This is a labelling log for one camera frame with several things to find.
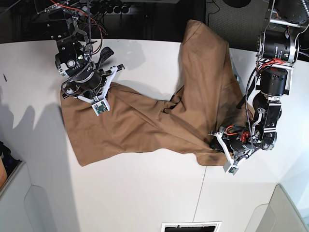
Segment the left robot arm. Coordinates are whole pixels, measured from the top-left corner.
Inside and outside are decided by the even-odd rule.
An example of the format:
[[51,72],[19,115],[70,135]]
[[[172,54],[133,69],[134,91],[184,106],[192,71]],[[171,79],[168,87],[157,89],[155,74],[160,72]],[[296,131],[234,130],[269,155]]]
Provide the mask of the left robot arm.
[[294,63],[300,54],[300,34],[309,28],[307,0],[269,1],[258,39],[256,67],[244,97],[236,108],[245,108],[245,126],[220,127],[211,147],[223,152],[226,173],[235,174],[239,165],[258,150],[272,150],[282,109],[280,98],[289,95]]

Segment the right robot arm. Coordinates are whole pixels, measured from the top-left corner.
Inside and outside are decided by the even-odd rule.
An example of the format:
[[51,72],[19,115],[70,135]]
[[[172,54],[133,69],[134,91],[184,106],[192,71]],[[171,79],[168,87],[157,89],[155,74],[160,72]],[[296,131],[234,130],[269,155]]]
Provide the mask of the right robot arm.
[[95,20],[99,0],[37,0],[38,14],[47,16],[47,31],[56,41],[58,53],[55,65],[65,78],[61,84],[62,97],[72,97],[108,109],[107,93],[116,73],[123,65],[103,70],[103,63],[114,52],[100,42],[95,48],[92,30],[98,29],[102,38],[107,35],[103,25]]

